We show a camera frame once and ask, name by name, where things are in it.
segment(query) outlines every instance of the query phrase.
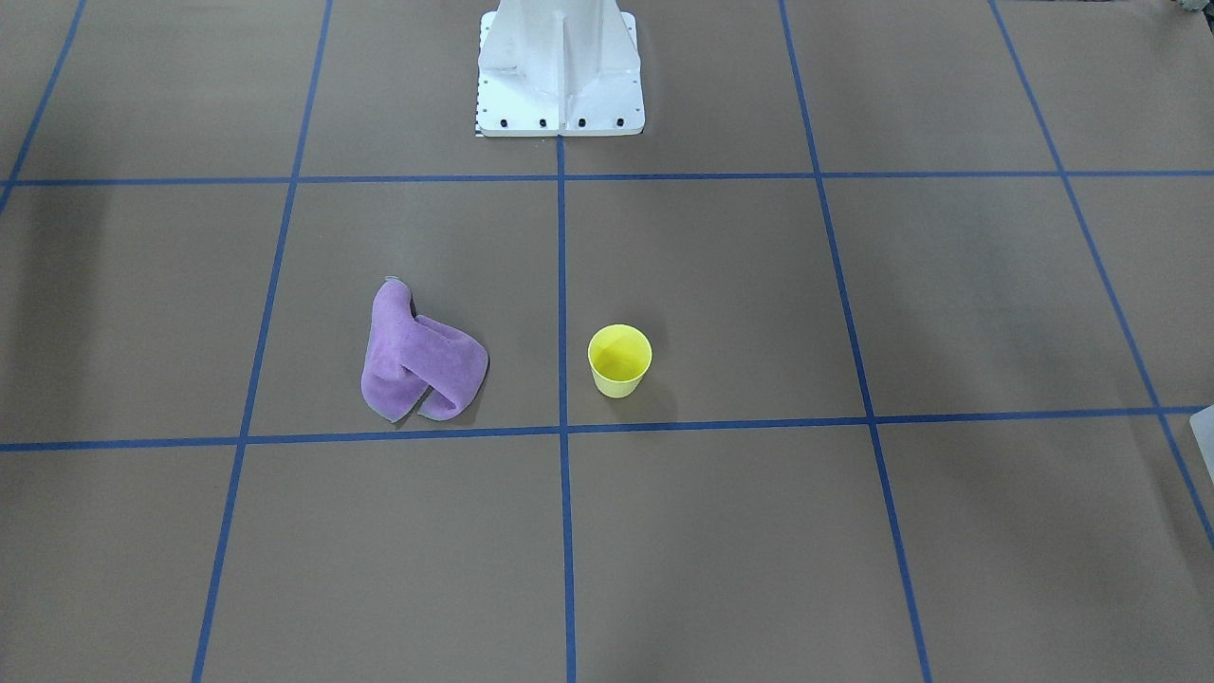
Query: grid line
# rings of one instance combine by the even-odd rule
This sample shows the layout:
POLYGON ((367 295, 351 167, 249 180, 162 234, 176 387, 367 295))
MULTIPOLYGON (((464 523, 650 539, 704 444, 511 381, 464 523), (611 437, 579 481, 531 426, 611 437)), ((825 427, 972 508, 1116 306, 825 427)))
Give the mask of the grid line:
MULTIPOLYGON (((1212 177, 1214 169, 1198 170, 1067 170, 1071 177, 1212 177)), ((403 175, 267 175, 182 177, 50 177, 10 178, 5 190, 17 187, 109 187, 177 184, 357 184, 416 182, 595 182, 645 180, 875 180, 914 177, 1060 177, 1057 170, 887 170, 887 171, 717 171, 717 172, 615 172, 615 173, 403 173, 403 175)))
POLYGON ((1206 530, 1206 540, 1209 542, 1210 550, 1214 550, 1214 528, 1210 527, 1206 506, 1202 505, 1201 496, 1197 494, 1197 488, 1193 485, 1193 478, 1189 472, 1189 466, 1185 465, 1185 459, 1181 456, 1180 448, 1176 445, 1175 436, 1172 433, 1172 426, 1168 425, 1167 415, 1162 410, 1159 397, 1155 391, 1155 383, 1151 382, 1151 375, 1146 369, 1146 362, 1142 360, 1142 354, 1139 352, 1138 341, 1134 340, 1134 331, 1130 329, 1129 319, 1125 315, 1125 311, 1122 308, 1121 300, 1117 297, 1117 291, 1113 289, 1113 280, 1110 277, 1108 271, 1105 268, 1105 261, 1101 258, 1100 249, 1096 246, 1096 239, 1091 234, 1091 229, 1088 227, 1088 220, 1084 217, 1083 206, 1079 205, 1079 198, 1071 183, 1070 173, 1062 164, 1062 156, 1059 154, 1057 146, 1054 143, 1054 136, 1050 133, 1049 125, 1045 123, 1045 115, 1042 113, 1042 107, 1037 101, 1037 96, 1033 93, 1033 87, 1028 82, 1028 73, 1025 70, 1025 66, 1020 61, 1020 55, 1016 52, 1016 45, 1011 40, 1011 33, 1008 30, 1008 24, 1004 22, 1003 13, 999 11, 997 0, 987 0, 987 4, 991 6, 991 12, 994 13, 995 22, 999 24, 999 32, 1003 34, 1003 40, 1008 46, 1008 52, 1011 56, 1012 64, 1016 67, 1016 74, 1020 76, 1020 82, 1025 89, 1025 95, 1028 96, 1028 102, 1033 107, 1033 114, 1037 116, 1037 123, 1042 129, 1042 135, 1045 137, 1045 144, 1049 147, 1050 155, 1054 158, 1054 165, 1057 167, 1059 177, 1062 180, 1062 186, 1066 188, 1067 197, 1071 200, 1071 207, 1074 210, 1074 217, 1079 221, 1079 229, 1083 232, 1083 238, 1088 243, 1088 250, 1091 252, 1091 260, 1096 266, 1096 272, 1100 274, 1100 280, 1105 285, 1105 292, 1108 295, 1108 302, 1112 304, 1113 312, 1117 314, 1117 321, 1122 328, 1122 334, 1125 336, 1125 345, 1129 347, 1130 354, 1134 357, 1134 365, 1138 366, 1139 375, 1142 379, 1142 386, 1146 388, 1146 393, 1151 399, 1151 406, 1156 410, 1156 419, 1158 420, 1159 427, 1163 429, 1164 438, 1168 442, 1168 449, 1172 451, 1172 459, 1176 463, 1180 478, 1185 482, 1185 489, 1189 490, 1189 499, 1193 503, 1197 519, 1206 530))
MULTIPOLYGON (((1094 420, 1111 417, 1153 417, 1158 414, 1190 416, 1203 406, 1163 406, 1136 409, 1079 409, 1059 411, 1012 411, 991 414, 923 414, 874 416, 877 425, 931 425, 968 422, 1027 422, 1050 420, 1094 420)), ((84 442, 25 442, 0 443, 0 454, 55 453, 55 451, 103 451, 117 449, 197 449, 208 446, 236 446, 244 442, 250 446, 289 444, 348 444, 359 442, 425 442, 441 439, 492 439, 511 437, 554 437, 568 434, 615 434, 632 432, 714 432, 750 429, 793 429, 819 427, 857 427, 868 425, 866 416, 807 417, 785 420, 724 420, 700 422, 637 422, 569 425, 561 427, 501 427, 476 429, 436 429, 410 432, 333 432, 314 434, 263 434, 240 437, 183 437, 168 439, 110 439, 84 442)))
POLYGON ((565 679, 578 681, 578 630, 573 564, 573 491, 569 478, 568 279, 566 267, 565 138, 556 138, 557 385, 561 443, 561 530, 565 557, 565 679))
POLYGON ((194 654, 192 683, 202 683, 206 665, 206 648, 210 644, 211 625, 215 619, 215 607, 219 601, 220 581, 223 576, 223 560, 227 554, 228 535, 232 530, 232 518, 236 513, 237 495, 240 489, 240 472, 244 468, 245 448, 249 443, 249 428, 253 423, 253 410, 257 400, 257 386, 261 380, 261 364, 266 354, 266 338, 270 335, 270 320, 274 311, 274 298, 278 292, 278 275, 282 272, 283 254, 287 249, 287 235, 290 230, 291 212, 295 206, 295 192, 299 188, 300 169, 304 165, 304 149, 307 146, 308 125, 312 120, 312 104, 320 80, 320 64, 324 61, 324 45, 329 35, 329 21, 333 17, 333 0, 325 0, 324 13, 320 17, 319 36, 316 56, 312 62, 312 78, 308 82, 307 97, 304 101, 304 116, 300 121, 299 141, 295 144, 295 160, 291 165, 291 181, 287 187, 287 199, 283 204, 283 220, 278 229, 278 243, 274 247, 274 262, 270 271, 270 284, 266 288, 266 303, 261 314, 261 328, 257 332, 257 348, 249 372, 249 392, 244 404, 244 416, 240 421, 240 436, 232 459, 232 474, 228 479, 227 499, 223 503, 223 519, 220 523, 219 540, 215 545, 215 562, 211 567, 210 585, 206 590, 206 605, 203 611, 203 624, 198 633, 198 649, 194 654))
POLYGON ((923 637, 923 626, 919 621, 919 607, 914 597, 914 582, 910 579, 910 567, 907 562, 906 546, 902 542, 902 525, 898 523, 897 506, 894 501, 894 490, 890 485, 889 471, 885 467, 885 451, 881 448, 881 436, 877 427, 875 414, 873 411, 873 399, 868 391, 868 377, 864 372, 864 359, 860 349, 860 336, 856 332, 856 320, 852 317, 851 298, 847 295, 847 280, 844 277, 843 260, 839 256, 839 244, 835 239, 834 221, 830 216, 830 201, 827 197, 826 181, 822 177, 822 164, 818 158, 818 147, 813 137, 813 124, 810 118, 810 106, 805 97, 805 85, 801 80, 801 68, 796 59, 796 46, 793 42, 793 28, 788 21, 788 6, 784 0, 779 1, 779 16, 784 24, 784 42, 788 46, 788 61, 793 72, 793 82, 796 86, 796 98, 801 108, 801 123, 805 125, 805 141, 809 146, 810 161, 813 165, 815 183, 818 190, 818 203, 822 209, 822 222, 827 233, 827 241, 830 246, 830 261, 835 271, 835 280, 839 288, 839 302, 843 306, 844 320, 847 324, 847 338, 851 343, 852 362, 856 366, 856 380, 860 385, 861 399, 864 404, 864 419, 868 425, 869 440, 873 444, 873 457, 877 462, 877 473, 881 483, 881 496, 885 500, 885 513, 889 518, 890 536, 894 541, 894 553, 897 557, 898 575, 902 579, 902 592, 906 596, 907 615, 910 620, 910 631, 914 637, 915 651, 919 655, 919 670, 924 683, 931 683, 931 662, 927 658, 927 645, 923 637))

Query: white metal pedestal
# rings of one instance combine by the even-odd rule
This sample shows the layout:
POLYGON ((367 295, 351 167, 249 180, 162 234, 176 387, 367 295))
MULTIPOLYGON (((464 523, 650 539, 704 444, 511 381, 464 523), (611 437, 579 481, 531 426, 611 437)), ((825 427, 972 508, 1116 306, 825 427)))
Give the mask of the white metal pedestal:
POLYGON ((615 0, 501 0, 481 19, 476 129, 489 137, 636 135, 636 18, 615 0))
POLYGON ((1206 471, 1210 479, 1214 479, 1214 406, 1189 419, 1189 426, 1193 428, 1193 437, 1197 438, 1197 449, 1206 461, 1206 471))

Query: floor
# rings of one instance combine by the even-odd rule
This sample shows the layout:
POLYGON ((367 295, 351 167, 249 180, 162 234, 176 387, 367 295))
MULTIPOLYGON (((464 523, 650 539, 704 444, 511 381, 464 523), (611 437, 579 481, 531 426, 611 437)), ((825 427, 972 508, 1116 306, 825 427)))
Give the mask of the floor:
POLYGON ((1214 681, 1199 16, 628 0, 645 133, 506 141, 493 5, 0 0, 0 681, 1214 681))

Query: yellow cup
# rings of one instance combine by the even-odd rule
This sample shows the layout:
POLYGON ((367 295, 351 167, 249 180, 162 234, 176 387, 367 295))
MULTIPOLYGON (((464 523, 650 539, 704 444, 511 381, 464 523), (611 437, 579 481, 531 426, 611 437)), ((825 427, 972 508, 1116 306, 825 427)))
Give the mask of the yellow cup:
POLYGON ((653 348, 640 329, 609 324, 590 337, 586 351, 595 387, 608 399, 623 399, 636 389, 653 362, 653 348))

